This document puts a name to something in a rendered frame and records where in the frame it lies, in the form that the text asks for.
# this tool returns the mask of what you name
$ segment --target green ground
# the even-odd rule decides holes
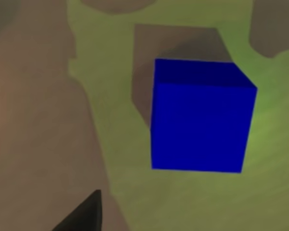
[[[109,16],[69,1],[70,72],[90,99],[112,192],[132,231],[289,231],[289,51],[266,59],[251,49],[251,1],[193,2]],[[131,102],[134,23],[218,27],[259,88],[241,175],[150,169],[149,131]]]

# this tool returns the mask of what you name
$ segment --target green path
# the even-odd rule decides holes
[[[70,72],[90,99],[112,192],[132,231],[289,231],[289,52],[267,60],[250,48],[247,1],[194,2],[109,16],[69,1]],[[150,170],[149,131],[130,97],[134,23],[219,28],[259,87],[242,175]]]

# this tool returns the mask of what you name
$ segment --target blue box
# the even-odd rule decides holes
[[[256,94],[234,63],[156,59],[152,168],[241,173]]]

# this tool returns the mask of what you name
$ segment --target black triangular object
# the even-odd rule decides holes
[[[53,231],[102,231],[102,192],[94,191]]]

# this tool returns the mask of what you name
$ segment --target brown ground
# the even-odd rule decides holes
[[[141,10],[157,0],[81,0],[85,5],[107,14],[131,13]]]
[[[149,126],[154,59],[231,61],[218,31],[186,26],[135,26],[132,101]]]
[[[65,0],[21,0],[0,26],[0,231],[51,230],[95,189],[103,230],[128,230],[86,96],[67,75],[73,56]]]
[[[250,44],[268,58],[289,50],[289,0],[254,0]]]

